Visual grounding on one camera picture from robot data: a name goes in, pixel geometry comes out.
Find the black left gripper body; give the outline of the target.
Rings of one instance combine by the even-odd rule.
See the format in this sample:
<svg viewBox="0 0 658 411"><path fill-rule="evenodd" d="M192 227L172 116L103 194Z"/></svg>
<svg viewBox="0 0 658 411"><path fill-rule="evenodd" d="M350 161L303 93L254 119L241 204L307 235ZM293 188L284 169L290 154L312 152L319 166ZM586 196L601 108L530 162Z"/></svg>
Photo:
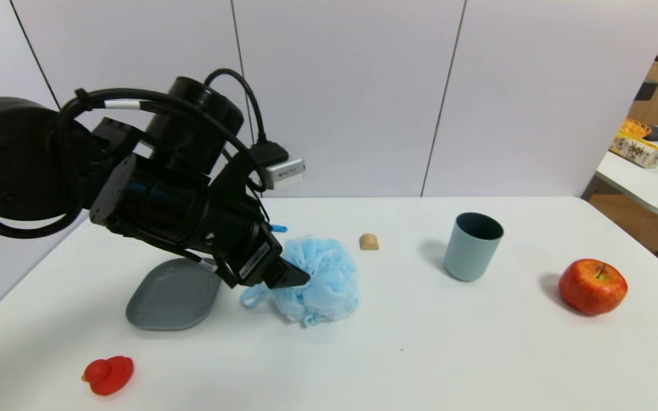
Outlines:
<svg viewBox="0 0 658 411"><path fill-rule="evenodd" d="M206 187L194 190L192 248L211 255L230 286L264 282L264 270L280 245L258 198L245 191L219 197Z"/></svg>

